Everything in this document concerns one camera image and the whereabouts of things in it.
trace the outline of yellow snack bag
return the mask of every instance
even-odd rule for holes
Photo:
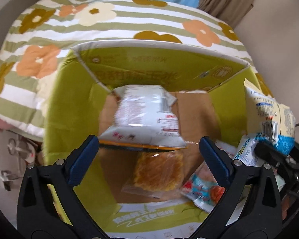
[[[258,141],[268,141],[279,152],[288,155],[295,143],[295,117],[290,108],[265,96],[245,79],[247,134]]]

